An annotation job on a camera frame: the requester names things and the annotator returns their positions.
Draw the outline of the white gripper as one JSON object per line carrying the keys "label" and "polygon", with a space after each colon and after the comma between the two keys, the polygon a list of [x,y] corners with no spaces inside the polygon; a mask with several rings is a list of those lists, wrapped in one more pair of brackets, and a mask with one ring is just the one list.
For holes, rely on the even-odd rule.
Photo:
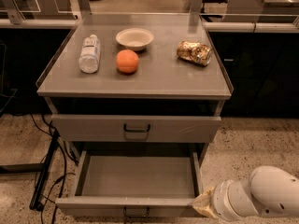
{"label": "white gripper", "polygon": [[204,217],[220,217],[225,221],[238,221],[258,215],[250,192],[249,181],[227,180],[196,197],[192,208]]}

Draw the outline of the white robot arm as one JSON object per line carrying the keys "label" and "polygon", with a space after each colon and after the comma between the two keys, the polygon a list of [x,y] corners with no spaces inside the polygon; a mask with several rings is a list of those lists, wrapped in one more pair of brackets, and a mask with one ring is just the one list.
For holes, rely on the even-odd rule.
{"label": "white robot arm", "polygon": [[199,214],[232,222],[245,217],[298,217],[299,179],[274,166],[255,168],[248,178],[226,180],[196,197]]}

